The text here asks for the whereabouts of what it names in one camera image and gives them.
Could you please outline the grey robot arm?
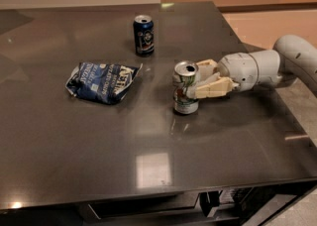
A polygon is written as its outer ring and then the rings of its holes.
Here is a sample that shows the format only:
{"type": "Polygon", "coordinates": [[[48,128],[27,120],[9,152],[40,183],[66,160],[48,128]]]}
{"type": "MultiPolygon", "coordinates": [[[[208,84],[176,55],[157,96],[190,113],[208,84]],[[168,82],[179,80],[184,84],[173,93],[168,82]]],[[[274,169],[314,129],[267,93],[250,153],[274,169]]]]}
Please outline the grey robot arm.
{"type": "Polygon", "coordinates": [[[317,95],[317,49],[295,35],[280,37],[272,50],[230,54],[197,65],[198,80],[185,91],[189,98],[221,97],[256,85],[286,87],[297,78],[317,95]]]}

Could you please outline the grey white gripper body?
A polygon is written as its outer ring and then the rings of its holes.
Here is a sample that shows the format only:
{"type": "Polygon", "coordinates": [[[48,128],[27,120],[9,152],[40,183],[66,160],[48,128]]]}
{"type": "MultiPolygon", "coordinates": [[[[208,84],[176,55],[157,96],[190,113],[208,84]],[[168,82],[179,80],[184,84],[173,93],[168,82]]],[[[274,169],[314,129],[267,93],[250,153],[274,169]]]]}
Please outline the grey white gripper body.
{"type": "Polygon", "coordinates": [[[237,91],[252,89],[258,80],[258,66],[255,59],[244,53],[226,55],[218,62],[218,70],[222,76],[230,77],[237,91]]]}

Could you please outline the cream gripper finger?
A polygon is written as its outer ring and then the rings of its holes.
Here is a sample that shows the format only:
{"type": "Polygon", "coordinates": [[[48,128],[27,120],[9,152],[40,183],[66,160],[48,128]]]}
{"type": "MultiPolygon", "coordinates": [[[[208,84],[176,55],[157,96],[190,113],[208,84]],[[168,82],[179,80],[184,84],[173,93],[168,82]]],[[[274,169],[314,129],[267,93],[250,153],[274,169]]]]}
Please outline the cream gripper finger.
{"type": "Polygon", "coordinates": [[[230,77],[213,74],[206,80],[196,82],[186,90],[186,96],[192,99],[204,99],[225,96],[238,86],[230,77]]]}
{"type": "Polygon", "coordinates": [[[198,77],[200,81],[214,82],[218,79],[219,73],[216,71],[217,62],[213,59],[206,59],[197,63],[198,77]]]}

